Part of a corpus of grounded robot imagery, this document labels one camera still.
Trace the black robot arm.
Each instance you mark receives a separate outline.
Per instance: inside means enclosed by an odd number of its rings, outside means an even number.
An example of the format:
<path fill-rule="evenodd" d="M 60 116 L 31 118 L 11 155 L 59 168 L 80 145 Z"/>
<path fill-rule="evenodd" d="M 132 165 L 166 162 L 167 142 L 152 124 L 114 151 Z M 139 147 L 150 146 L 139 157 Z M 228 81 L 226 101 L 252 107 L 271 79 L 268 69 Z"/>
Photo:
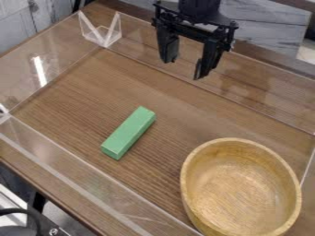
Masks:
<path fill-rule="evenodd" d="M 203 44 L 194 77 L 199 80 L 218 67 L 223 53 L 231 50 L 239 24 L 219 12 L 220 0 L 155 0 L 152 5 L 151 25 L 156 29 L 162 61 L 166 64 L 176 61 L 180 37 Z"/>

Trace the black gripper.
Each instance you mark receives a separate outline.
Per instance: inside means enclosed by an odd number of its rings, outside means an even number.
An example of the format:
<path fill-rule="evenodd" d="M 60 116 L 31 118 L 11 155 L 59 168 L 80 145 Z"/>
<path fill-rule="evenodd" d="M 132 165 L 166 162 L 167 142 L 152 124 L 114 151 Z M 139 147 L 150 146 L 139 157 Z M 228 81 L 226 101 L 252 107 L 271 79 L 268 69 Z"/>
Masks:
<path fill-rule="evenodd" d="M 166 24 L 156 27 L 159 54 L 166 64 L 174 63 L 179 55 L 178 34 L 195 41 L 211 39 L 204 42 L 196 61 L 194 80 L 199 80 L 216 68 L 223 51 L 230 51 L 239 24 L 219 12 L 220 0 L 156 0 L 154 6 L 152 25 Z"/>

